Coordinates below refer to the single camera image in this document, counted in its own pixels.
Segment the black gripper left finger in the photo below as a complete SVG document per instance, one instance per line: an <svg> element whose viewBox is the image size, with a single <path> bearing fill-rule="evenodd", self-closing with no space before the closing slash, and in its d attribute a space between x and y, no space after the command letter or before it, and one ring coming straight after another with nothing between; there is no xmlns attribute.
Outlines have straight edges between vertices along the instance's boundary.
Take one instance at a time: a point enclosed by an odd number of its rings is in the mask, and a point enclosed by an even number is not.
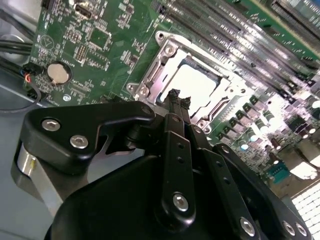
<svg viewBox="0 0 320 240"><path fill-rule="evenodd" d="M26 114L15 155L19 187L36 192L54 218L77 190L140 157L162 163L155 217L162 225L196 218L191 144L179 91L165 98L165 116L140 101L39 108Z"/></svg>

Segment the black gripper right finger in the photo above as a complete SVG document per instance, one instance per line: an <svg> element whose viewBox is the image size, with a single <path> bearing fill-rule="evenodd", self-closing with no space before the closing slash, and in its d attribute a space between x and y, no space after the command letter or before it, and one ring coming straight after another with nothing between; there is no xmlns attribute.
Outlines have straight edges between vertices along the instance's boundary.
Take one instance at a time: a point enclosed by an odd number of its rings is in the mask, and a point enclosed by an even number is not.
<svg viewBox="0 0 320 240"><path fill-rule="evenodd" d="M224 143L211 146L204 132L191 124L189 97L180 101L187 136L196 162L213 184L221 204L226 240L311 240L312 234L275 193Z"/></svg>

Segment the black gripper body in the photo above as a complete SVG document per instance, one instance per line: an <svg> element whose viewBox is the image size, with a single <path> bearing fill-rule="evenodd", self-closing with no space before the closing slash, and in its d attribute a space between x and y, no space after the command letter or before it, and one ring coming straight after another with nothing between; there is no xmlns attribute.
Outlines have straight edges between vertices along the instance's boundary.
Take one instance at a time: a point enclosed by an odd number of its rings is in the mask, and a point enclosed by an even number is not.
<svg viewBox="0 0 320 240"><path fill-rule="evenodd" d="M230 240L222 203L193 173L196 218L185 231L173 233L158 222L162 163L140 157L71 194L56 213L52 240Z"/></svg>

